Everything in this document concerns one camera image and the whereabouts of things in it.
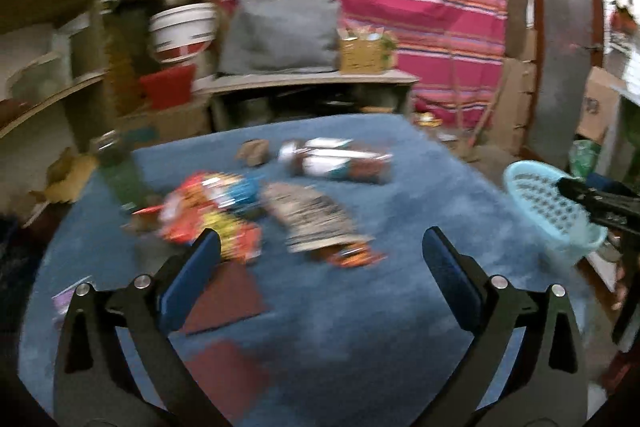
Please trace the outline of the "maroon scouring pad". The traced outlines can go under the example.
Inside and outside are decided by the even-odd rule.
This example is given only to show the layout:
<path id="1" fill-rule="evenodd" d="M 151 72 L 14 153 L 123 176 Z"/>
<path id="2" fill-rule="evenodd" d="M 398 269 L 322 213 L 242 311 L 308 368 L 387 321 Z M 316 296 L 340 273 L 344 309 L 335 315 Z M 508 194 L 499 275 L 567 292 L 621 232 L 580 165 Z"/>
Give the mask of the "maroon scouring pad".
<path id="1" fill-rule="evenodd" d="M 218 340 L 186 361 L 186 368 L 227 421 L 236 424 L 269 387 L 257 360 L 231 340 Z"/>
<path id="2" fill-rule="evenodd" d="M 257 317 L 268 310 L 250 270 L 224 262 L 198 297 L 180 332 L 194 335 Z"/>

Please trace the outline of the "green plastic bag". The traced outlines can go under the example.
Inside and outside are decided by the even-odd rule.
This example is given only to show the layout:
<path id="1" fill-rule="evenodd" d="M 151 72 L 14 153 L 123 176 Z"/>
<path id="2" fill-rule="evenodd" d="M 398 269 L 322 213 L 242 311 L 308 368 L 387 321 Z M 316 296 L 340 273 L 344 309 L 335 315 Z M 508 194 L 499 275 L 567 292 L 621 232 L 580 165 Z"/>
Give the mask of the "green plastic bag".
<path id="1" fill-rule="evenodd" d="M 575 140 L 568 153 L 570 174 L 582 180 L 596 168 L 601 145 L 591 140 Z"/>

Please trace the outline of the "light blue plastic basket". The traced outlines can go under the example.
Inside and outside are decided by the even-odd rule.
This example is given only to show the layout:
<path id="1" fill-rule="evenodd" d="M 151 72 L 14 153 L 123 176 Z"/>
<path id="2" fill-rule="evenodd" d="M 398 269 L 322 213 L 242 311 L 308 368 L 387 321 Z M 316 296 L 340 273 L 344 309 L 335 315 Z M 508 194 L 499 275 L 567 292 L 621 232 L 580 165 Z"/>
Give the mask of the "light blue plastic basket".
<path id="1" fill-rule="evenodd" d="M 506 167 L 502 183 L 520 213 L 538 229 L 547 256 L 558 265 L 576 265 L 597 251 L 608 230 L 591 222 L 577 202 L 562 196 L 556 182 L 573 178 L 564 171 L 534 160 Z"/>

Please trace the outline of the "purple small packet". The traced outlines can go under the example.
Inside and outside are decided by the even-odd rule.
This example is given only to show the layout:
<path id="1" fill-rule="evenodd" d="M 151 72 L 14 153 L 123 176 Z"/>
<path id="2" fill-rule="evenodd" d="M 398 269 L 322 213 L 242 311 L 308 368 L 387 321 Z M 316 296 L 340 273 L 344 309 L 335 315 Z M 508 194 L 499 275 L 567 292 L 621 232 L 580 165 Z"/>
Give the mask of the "purple small packet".
<path id="1" fill-rule="evenodd" d="M 94 280 L 91 275 L 88 275 L 88 277 L 83 277 L 75 283 L 71 283 L 70 286 L 66 287 L 62 291 L 59 291 L 57 294 L 51 297 L 51 303 L 54 310 L 54 317 L 52 322 L 56 327 L 60 327 L 63 324 L 65 315 L 68 308 L 70 307 L 70 302 L 72 301 L 76 288 L 80 285 L 86 284 L 94 285 Z"/>

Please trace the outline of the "grey metal door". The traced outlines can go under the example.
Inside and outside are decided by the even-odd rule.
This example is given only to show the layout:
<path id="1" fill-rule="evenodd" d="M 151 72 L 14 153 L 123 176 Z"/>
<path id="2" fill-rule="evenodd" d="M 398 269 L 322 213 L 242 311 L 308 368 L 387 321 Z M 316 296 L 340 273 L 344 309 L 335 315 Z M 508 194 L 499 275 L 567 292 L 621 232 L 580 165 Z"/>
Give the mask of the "grey metal door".
<path id="1" fill-rule="evenodd" d="M 535 0 L 536 90 L 521 156 L 563 169 L 590 70 L 603 63 L 603 0 Z"/>

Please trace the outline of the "blue fuzzy table mat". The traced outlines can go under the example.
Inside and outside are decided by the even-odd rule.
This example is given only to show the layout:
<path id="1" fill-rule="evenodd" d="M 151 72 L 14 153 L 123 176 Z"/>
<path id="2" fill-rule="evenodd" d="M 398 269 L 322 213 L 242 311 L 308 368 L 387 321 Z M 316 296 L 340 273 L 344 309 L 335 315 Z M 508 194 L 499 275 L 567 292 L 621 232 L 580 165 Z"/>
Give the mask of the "blue fuzzy table mat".
<path id="1" fill-rule="evenodd" d="M 550 265 L 544 242 L 512 199 L 442 144 L 394 115 L 343 115 L 266 124 L 155 145 L 134 152 L 154 191 L 202 171 L 240 170 L 250 139 L 349 139 L 388 150 L 383 184 L 318 180 L 382 258 L 342 269 L 293 254 L 285 229 L 262 221 L 262 253 L 250 273 L 266 311 L 171 343 L 193 359 L 228 340 L 255 361 L 269 384 L 241 416 L 244 426 L 407 426 L 454 371 L 472 335 L 457 323 L 422 256 L 426 229 L 439 227 L 461 254 L 513 286 L 566 290 L 585 331 L 592 298 L 577 274 Z"/>

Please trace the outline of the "glass jar green label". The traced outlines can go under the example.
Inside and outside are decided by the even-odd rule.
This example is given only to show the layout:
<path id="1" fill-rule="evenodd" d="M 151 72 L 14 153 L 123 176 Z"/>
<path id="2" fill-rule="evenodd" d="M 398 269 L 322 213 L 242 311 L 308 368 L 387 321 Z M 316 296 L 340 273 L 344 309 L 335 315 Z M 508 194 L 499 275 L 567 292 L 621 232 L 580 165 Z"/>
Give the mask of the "glass jar green label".
<path id="1" fill-rule="evenodd" d="M 146 206 L 149 190 L 127 142 L 116 130 L 91 140 L 91 154 L 99 172 L 122 210 L 134 212 Z"/>

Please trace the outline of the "striped brown snack bag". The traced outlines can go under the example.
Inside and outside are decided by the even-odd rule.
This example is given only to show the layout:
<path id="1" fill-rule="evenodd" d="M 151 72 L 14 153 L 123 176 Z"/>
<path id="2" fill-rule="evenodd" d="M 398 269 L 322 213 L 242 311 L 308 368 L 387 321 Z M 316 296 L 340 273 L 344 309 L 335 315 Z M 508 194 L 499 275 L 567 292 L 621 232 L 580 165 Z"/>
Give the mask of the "striped brown snack bag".
<path id="1" fill-rule="evenodd" d="M 385 258 L 371 248 L 347 210 L 311 186 L 269 182 L 260 189 L 262 207 L 288 231 L 291 253 L 311 255 L 344 269 L 373 265 Z"/>

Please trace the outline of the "small crumpled brown paper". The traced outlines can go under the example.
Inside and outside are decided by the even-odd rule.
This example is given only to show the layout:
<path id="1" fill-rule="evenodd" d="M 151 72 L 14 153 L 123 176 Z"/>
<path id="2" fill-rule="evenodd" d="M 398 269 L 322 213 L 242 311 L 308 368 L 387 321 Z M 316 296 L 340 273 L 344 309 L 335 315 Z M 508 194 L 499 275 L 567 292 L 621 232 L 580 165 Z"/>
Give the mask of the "small crumpled brown paper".
<path id="1" fill-rule="evenodd" d="M 270 144 L 265 139 L 245 141 L 236 152 L 235 158 L 250 168 L 257 168 L 270 161 Z"/>

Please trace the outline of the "clear jar with brown contents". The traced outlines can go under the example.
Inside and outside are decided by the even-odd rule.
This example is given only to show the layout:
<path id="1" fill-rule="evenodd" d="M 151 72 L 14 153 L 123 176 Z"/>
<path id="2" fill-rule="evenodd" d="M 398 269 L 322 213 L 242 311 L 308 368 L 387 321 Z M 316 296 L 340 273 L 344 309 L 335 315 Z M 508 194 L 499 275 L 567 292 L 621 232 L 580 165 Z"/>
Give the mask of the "clear jar with brown contents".
<path id="1" fill-rule="evenodd" d="M 393 154 L 351 139 L 314 138 L 284 142 L 278 161 L 292 176 L 385 184 Z"/>

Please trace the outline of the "red plastic bowl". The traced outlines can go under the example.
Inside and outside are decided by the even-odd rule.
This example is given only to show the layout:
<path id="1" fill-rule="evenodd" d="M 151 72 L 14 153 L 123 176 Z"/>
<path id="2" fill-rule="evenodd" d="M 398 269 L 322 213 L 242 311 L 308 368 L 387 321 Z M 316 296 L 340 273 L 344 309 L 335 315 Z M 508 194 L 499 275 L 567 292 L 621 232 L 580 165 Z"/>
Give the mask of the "red plastic bowl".
<path id="1" fill-rule="evenodd" d="M 196 66 L 176 65 L 139 78 L 140 86 L 154 110 L 189 103 Z"/>

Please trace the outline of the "yellow chopstick holder box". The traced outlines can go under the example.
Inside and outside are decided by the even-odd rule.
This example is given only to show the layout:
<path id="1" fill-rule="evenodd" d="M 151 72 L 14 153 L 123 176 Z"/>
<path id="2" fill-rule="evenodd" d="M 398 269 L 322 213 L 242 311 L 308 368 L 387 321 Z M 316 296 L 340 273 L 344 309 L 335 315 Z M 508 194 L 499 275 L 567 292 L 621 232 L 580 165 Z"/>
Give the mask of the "yellow chopstick holder box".
<path id="1" fill-rule="evenodd" d="M 367 29 L 338 28 L 340 73 L 343 75 L 378 75 L 385 70 L 382 32 Z"/>

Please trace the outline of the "wooden low shelf table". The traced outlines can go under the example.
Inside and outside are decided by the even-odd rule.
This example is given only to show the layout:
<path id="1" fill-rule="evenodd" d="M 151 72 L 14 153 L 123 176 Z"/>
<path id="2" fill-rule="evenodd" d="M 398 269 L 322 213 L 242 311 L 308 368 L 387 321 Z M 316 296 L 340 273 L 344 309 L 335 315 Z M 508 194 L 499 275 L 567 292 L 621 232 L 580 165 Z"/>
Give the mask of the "wooden low shelf table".
<path id="1" fill-rule="evenodd" d="M 413 110 L 418 78 L 399 69 L 383 74 L 221 76 L 198 91 L 209 101 L 213 129 L 226 131 L 272 122 L 348 114 L 400 114 Z"/>

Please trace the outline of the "white red plastic bucket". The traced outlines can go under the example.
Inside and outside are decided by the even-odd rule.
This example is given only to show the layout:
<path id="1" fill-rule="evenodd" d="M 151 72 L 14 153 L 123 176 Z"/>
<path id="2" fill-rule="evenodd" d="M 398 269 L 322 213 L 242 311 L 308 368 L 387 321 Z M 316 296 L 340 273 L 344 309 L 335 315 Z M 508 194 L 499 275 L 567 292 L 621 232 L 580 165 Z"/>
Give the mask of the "white red plastic bucket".
<path id="1" fill-rule="evenodd" d="M 214 42 L 218 13 L 213 3 L 178 6 L 149 20 L 151 56 L 160 64 L 191 60 Z"/>

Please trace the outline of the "grey cushion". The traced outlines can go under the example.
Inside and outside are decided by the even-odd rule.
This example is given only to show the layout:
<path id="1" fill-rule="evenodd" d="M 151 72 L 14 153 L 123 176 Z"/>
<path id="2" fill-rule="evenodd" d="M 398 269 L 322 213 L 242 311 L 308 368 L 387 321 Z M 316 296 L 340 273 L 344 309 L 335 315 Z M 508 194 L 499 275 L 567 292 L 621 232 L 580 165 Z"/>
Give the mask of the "grey cushion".
<path id="1" fill-rule="evenodd" d="M 341 9 L 338 0 L 239 0 L 224 37 L 219 72 L 334 72 Z"/>

